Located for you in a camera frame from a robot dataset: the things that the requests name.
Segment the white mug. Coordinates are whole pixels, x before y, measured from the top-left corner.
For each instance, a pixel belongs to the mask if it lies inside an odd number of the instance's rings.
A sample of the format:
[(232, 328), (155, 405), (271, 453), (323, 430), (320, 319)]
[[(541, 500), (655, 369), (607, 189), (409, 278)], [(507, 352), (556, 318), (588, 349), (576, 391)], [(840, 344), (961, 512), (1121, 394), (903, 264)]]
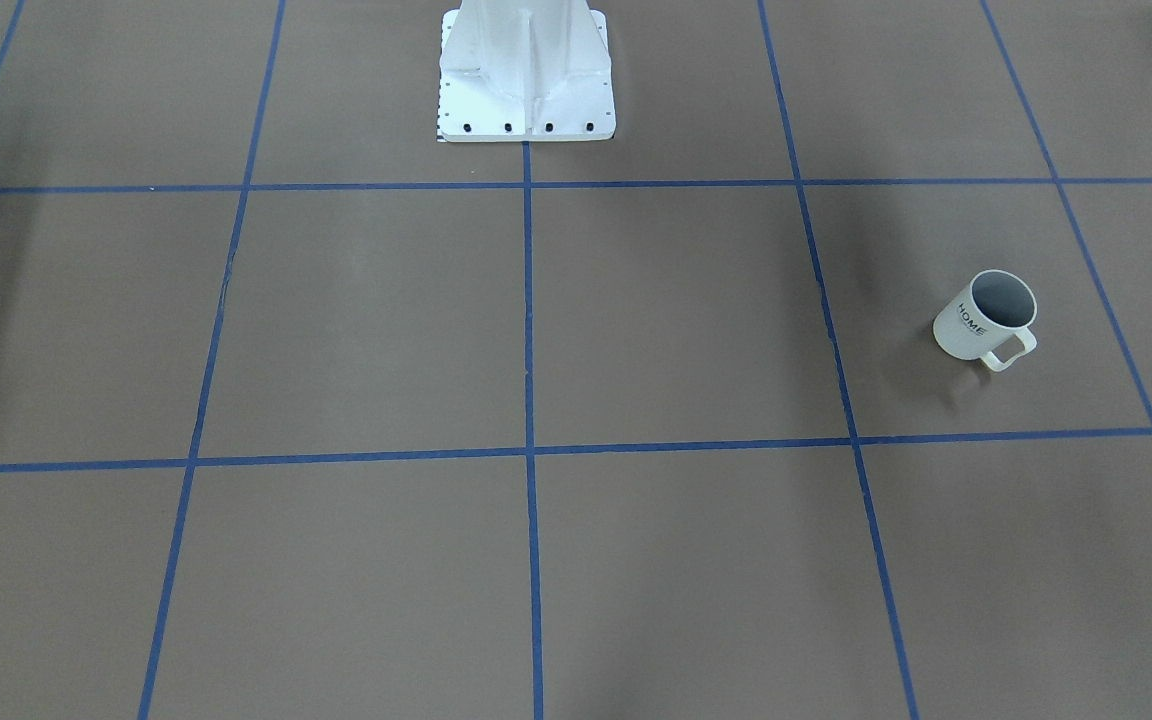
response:
[(1037, 350), (1030, 329), (1037, 310), (1032, 288), (1018, 275), (983, 270), (935, 314), (934, 342), (955, 359), (975, 361), (1001, 373)]

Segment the white central mounting post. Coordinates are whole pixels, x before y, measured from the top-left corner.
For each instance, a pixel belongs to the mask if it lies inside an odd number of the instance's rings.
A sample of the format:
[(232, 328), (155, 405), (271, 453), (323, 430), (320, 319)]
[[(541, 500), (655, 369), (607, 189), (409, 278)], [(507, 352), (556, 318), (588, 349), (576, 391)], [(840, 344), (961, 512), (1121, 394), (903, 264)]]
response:
[(440, 31), (435, 141), (616, 135), (608, 23), (586, 1), (462, 1)]

